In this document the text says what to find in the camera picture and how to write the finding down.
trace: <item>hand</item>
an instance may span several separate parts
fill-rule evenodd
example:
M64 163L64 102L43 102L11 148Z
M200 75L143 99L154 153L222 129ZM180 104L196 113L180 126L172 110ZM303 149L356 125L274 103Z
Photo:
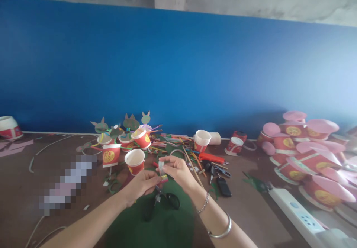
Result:
M142 170L132 181L121 190L121 195L126 200L126 206L130 207L142 195L148 195L155 189L155 185L161 182L155 172Z
M159 158L159 161L169 162L163 166L164 172L172 176L187 194L197 186L198 183L192 176L191 171L187 167L184 159L171 155L161 157Z

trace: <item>blue wall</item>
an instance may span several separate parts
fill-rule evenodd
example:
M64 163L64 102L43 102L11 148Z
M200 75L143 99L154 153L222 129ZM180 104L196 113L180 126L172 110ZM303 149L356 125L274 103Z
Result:
M151 125L256 137L286 110L357 119L357 28L46 0L0 0L0 115L24 131Z

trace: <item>woman's left hand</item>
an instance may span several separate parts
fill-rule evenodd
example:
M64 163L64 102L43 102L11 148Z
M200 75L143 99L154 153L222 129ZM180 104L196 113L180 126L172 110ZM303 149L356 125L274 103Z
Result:
M154 171L142 170L132 181L121 190L121 195L126 200L126 206L130 207L142 195L148 195L155 190L155 186L161 182L161 177Z

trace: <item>brown table surface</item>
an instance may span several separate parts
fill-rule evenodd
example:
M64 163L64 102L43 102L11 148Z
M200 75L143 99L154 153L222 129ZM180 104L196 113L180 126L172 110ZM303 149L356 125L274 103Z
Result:
M0 247L24 247L41 215L38 212L38 198L44 195L45 189L58 181L64 175L64 169L70 169L70 163L81 155L76 152L78 146L95 139L95 136L76 135L55 143L35 157L34 174L29 172L32 157L50 143L64 138L62 135L25 134L16 141L21 143L31 139L35 143L26 146L17 154L0 157ZM231 179L226 179L232 192L232 197L219 197L218 204L227 211L231 218L247 233L260 248L265 247L308 247L304 238L293 224L280 210L274 200L267 193L259 193L251 185L242 181L244 172L263 181L271 181L276 187L286 187L298 199L301 196L296 186L289 185L274 173L274 165L262 151L248 151L243 149L241 156L226 155L224 148L227 141L219 146L209 146L207 153L224 157L230 164ZM120 154L124 160L125 153ZM153 156L145 160L145 167L152 167ZM57 211L54 215L45 217L36 230L32 241L40 241L52 230L60 226L69 226L110 197L103 186L103 179L109 169L101 166L88 179L78 195L73 197L73 203L66 209ZM129 175L125 167L120 172L118 180L124 183ZM200 175L201 181L209 189L209 177ZM87 211L83 208L90 205ZM315 208L309 203L305 207L320 221L332 228L339 228L348 236L356 238L357 229L340 218L335 213L329 213ZM96 247L104 247L104 237ZM193 247L213 247L207 232L198 216L195 219Z

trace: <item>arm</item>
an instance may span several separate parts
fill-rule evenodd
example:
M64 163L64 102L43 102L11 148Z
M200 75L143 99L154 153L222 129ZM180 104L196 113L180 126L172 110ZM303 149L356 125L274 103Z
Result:
M191 175L185 161L175 156L166 156L160 161L169 161L165 164L163 170L172 176L176 182L191 198L197 210L200 210L205 201L207 192L197 183ZM227 214L218 206L218 204L209 196L208 204L200 214L203 224L213 235L224 233L228 227ZM242 247L255 248L254 242L244 233L244 231L232 221L232 228L229 234L223 238L211 238L216 248Z
M125 188L54 236L41 248L93 247L125 208L132 206L142 195L152 193L160 181L161 177L155 172L141 171Z

